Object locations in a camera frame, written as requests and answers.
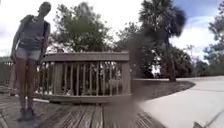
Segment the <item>sidewalk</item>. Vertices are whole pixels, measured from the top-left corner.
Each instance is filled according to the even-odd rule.
[[[190,79],[195,87],[145,101],[140,107],[167,128],[224,128],[224,77]]]

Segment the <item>wooden deck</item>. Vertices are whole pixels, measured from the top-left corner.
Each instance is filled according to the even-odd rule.
[[[35,102],[36,119],[17,122],[17,97],[0,95],[0,128],[164,128],[132,103],[62,105]]]

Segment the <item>leg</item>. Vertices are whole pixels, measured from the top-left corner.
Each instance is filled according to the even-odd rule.
[[[26,81],[26,54],[22,49],[17,49],[16,53],[16,87],[19,90],[19,100],[21,104],[21,108],[25,109],[26,107],[26,86],[25,86],[25,81]]]
[[[28,97],[28,108],[33,108],[33,95],[35,91],[35,77],[37,73],[37,61],[33,59],[28,60],[27,70],[27,97]]]

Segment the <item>woman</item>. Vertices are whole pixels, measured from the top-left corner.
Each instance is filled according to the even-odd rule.
[[[21,20],[11,50],[11,59],[16,67],[16,86],[19,89],[19,100],[21,104],[21,118],[32,119],[33,94],[35,86],[35,75],[37,65],[40,63],[47,49],[47,41],[50,34],[50,24],[44,20],[50,12],[51,4],[41,4],[38,16],[27,15]]]

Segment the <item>hand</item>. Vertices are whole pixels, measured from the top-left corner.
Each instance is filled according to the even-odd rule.
[[[39,61],[38,61],[38,65],[40,65],[41,63],[43,63],[43,59],[44,59],[44,55],[41,54],[40,55],[40,58],[39,58]]]
[[[11,60],[12,60],[13,63],[16,62],[16,52],[15,52],[15,50],[12,50],[11,55],[10,55],[10,58],[11,58]]]

